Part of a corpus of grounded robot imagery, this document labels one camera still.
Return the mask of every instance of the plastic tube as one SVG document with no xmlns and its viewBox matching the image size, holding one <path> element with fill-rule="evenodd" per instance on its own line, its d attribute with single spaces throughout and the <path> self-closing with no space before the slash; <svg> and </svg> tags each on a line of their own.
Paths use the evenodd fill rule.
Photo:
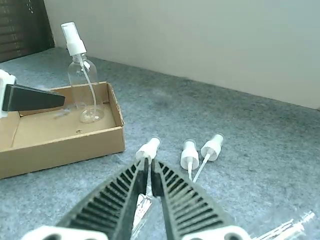
<svg viewBox="0 0 320 240">
<path fill-rule="evenodd" d="M 204 169 L 206 163 L 208 162 L 208 160 L 209 160 L 209 158 L 211 157 L 211 155 L 213 154 L 213 152 L 214 152 L 214 151 L 213 151 L 212 149 L 210 149 L 210 150 L 208 151 L 208 153 L 205 155 L 204 160 L 203 160 L 203 162 L 202 162 L 199 170 L 196 172 L 196 174 L 195 174 L 195 176 L 194 176 L 194 179 L 193 179 L 193 182 L 194 182 L 194 183 L 197 181 L 197 179 L 198 179 L 198 177 L 199 177 L 202 169 Z"/>
<path fill-rule="evenodd" d="M 79 63 L 80 63 L 80 66 L 82 68 L 82 71 L 83 71 L 83 74 L 85 76 L 85 79 L 87 80 L 88 84 L 89 84 L 89 87 L 90 87 L 90 90 L 91 90 L 91 93 L 92 93 L 92 97 L 93 97 L 93 121 L 95 121 L 96 119 L 96 115 L 97 115 L 97 100 L 96 100 L 96 94 L 95 94 L 95 91 L 94 91 L 94 88 L 92 86 L 92 83 L 89 79 L 89 76 L 86 72 L 86 69 L 85 69 L 85 66 L 84 66 L 84 62 L 82 61 L 82 57 L 81 57 L 81 54 L 77 54 L 76 57 L 78 58 L 79 60 Z"/>
</svg>

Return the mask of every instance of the cardboard tray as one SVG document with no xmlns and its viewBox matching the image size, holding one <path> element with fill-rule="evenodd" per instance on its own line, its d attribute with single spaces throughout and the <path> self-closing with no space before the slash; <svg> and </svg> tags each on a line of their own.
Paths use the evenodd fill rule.
<svg viewBox="0 0 320 240">
<path fill-rule="evenodd" d="M 64 106 L 73 104 L 70 86 L 51 90 L 65 96 Z M 97 122 L 80 122 L 76 109 L 59 116 L 64 107 L 0 118 L 0 179 L 123 152 L 124 121 L 113 88 L 100 82 L 95 90 L 104 106 L 104 118 Z"/>
</svg>

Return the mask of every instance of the white spray pump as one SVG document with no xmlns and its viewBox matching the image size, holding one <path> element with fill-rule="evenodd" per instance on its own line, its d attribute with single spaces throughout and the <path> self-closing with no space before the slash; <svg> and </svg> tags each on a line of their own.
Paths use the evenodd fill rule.
<svg viewBox="0 0 320 240">
<path fill-rule="evenodd" d="M 90 61 L 84 62 L 84 60 L 83 60 L 83 56 L 85 55 L 87 50 L 85 48 L 84 42 L 79 37 L 78 31 L 77 31 L 77 28 L 76 28 L 76 25 L 74 22 L 64 23 L 61 25 L 61 28 L 62 28 L 64 37 L 66 40 L 66 46 L 68 48 L 69 54 L 70 54 L 70 56 L 73 57 L 73 59 L 76 59 L 77 62 L 80 64 L 81 70 L 82 70 L 81 72 L 83 72 L 83 74 L 85 76 L 85 79 L 88 83 L 88 86 L 90 88 L 92 98 L 93 98 L 93 111 L 90 111 L 89 113 L 87 111 L 87 113 L 86 113 L 87 115 L 84 116 L 82 122 L 85 122 L 85 123 L 95 122 L 95 121 L 103 118 L 103 115 L 102 115 L 102 113 L 97 112 L 97 97 L 96 97 L 96 94 L 95 94 L 95 91 L 93 88 L 93 84 L 92 84 L 92 82 L 93 83 L 95 82 L 95 79 L 90 79 L 88 76 L 88 73 L 87 73 L 87 71 L 89 71 L 89 69 L 91 71 L 91 69 L 93 69 L 93 67 L 91 67 L 90 64 L 87 63 Z M 72 81 L 74 81 L 74 80 L 72 80 L 72 77 L 70 76 L 70 74 L 69 74 L 69 79 L 70 79 L 71 86 L 80 84 L 80 82 L 72 83 Z"/>
<path fill-rule="evenodd" d="M 140 149 L 135 153 L 135 158 L 137 160 L 148 159 L 149 165 L 152 160 L 156 157 L 157 151 L 161 144 L 161 140 L 159 137 L 152 137 L 146 144 L 142 145 Z"/>
<path fill-rule="evenodd" d="M 195 183 L 202 171 L 202 169 L 204 168 L 205 164 L 208 161 L 215 161 L 217 160 L 220 152 L 221 152 L 221 147 L 222 144 L 224 142 L 224 136 L 220 133 L 217 133 L 216 135 L 213 136 L 212 139 L 210 139 L 209 141 L 207 141 L 203 147 L 201 148 L 201 155 L 204 157 L 204 160 L 198 170 L 198 172 L 196 173 L 193 182 Z"/>
<path fill-rule="evenodd" d="M 192 170 L 199 167 L 199 154 L 197 152 L 196 142 L 193 139 L 184 141 L 180 165 L 188 171 L 189 179 L 192 181 Z"/>
</svg>

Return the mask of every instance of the pump sprayer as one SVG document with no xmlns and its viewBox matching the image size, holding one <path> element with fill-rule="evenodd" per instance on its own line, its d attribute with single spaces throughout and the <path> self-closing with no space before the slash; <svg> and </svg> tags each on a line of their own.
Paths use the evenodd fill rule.
<svg viewBox="0 0 320 240">
<path fill-rule="evenodd" d="M 94 64 L 88 61 L 87 58 L 85 57 L 85 53 L 87 52 L 87 50 L 85 48 L 84 42 L 80 39 L 75 23 L 74 22 L 64 23 L 61 25 L 61 28 L 66 40 L 66 46 L 68 48 L 69 54 L 70 56 L 73 57 L 72 64 L 78 63 L 80 65 L 80 68 L 81 68 L 80 72 L 83 72 L 93 98 L 93 109 L 84 111 L 82 113 L 82 117 L 80 118 L 80 120 L 81 122 L 84 122 L 84 123 L 95 122 L 103 118 L 104 114 L 103 114 L 103 111 L 97 110 L 97 96 L 93 88 L 93 84 L 92 84 L 93 80 L 91 79 L 92 77 L 90 77 L 87 72 L 89 70 L 92 71 L 92 69 L 96 70 L 96 67 L 91 67 L 92 65 L 94 66 Z M 74 87 L 74 85 L 81 84 L 81 82 L 79 82 L 78 80 L 74 82 L 75 81 L 74 78 L 79 76 L 74 77 L 76 74 L 74 74 L 73 72 L 71 73 L 68 72 L 68 75 L 69 75 L 69 80 L 72 87 Z M 85 100 L 80 99 L 81 96 L 75 96 L 76 95 L 75 92 L 76 91 L 73 91 L 73 97 L 75 98 L 74 101 L 76 102 L 77 106 L 79 105 L 80 102 L 85 103 L 86 105 Z"/>
<path fill-rule="evenodd" d="M 213 136 L 212 139 L 210 139 L 203 145 L 203 147 L 201 148 L 201 155 L 204 157 L 204 160 L 193 179 L 194 183 L 197 181 L 202 169 L 204 169 L 205 164 L 208 161 L 213 162 L 217 160 L 221 152 L 221 147 L 223 142 L 224 142 L 224 136 L 221 133 L 217 133 L 216 135 Z"/>
<path fill-rule="evenodd" d="M 199 167 L 199 154 L 197 152 L 196 142 L 193 139 L 184 141 L 180 165 L 188 171 L 189 179 L 192 181 L 192 170 Z"/>
</svg>

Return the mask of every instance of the box flap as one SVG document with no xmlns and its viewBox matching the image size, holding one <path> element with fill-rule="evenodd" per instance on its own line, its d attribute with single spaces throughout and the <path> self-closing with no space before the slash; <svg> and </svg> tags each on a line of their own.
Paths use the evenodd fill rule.
<svg viewBox="0 0 320 240">
<path fill-rule="evenodd" d="M 0 118 L 0 151 L 12 146 L 20 115 L 17 111 L 9 112 L 8 117 Z"/>
<path fill-rule="evenodd" d="M 99 95 L 102 97 L 102 102 L 109 103 L 109 93 L 108 93 L 108 83 L 106 81 L 99 82 L 97 84 L 93 84 L 94 90 L 99 91 Z M 87 90 L 88 84 L 80 84 L 77 85 L 78 91 Z M 20 116 L 28 116 L 32 114 L 39 114 L 45 112 L 51 112 L 59 109 L 63 109 L 64 106 L 74 104 L 74 98 L 72 95 L 72 88 L 71 86 L 63 86 L 63 87 L 56 87 L 50 89 L 53 92 L 59 93 L 65 96 L 65 101 L 63 106 L 54 107 L 54 108 L 47 108 L 47 109 L 39 109 L 39 110 L 31 110 L 31 111 L 20 111 Z"/>
<path fill-rule="evenodd" d="M 114 89 L 112 88 L 111 84 L 108 83 L 108 91 L 109 91 L 109 100 L 110 100 L 110 106 L 113 112 L 114 121 L 117 126 L 123 127 L 124 126 L 124 119 L 122 117 L 120 105 L 118 104 L 118 101 L 116 99 L 116 95 L 114 92 Z"/>
</svg>

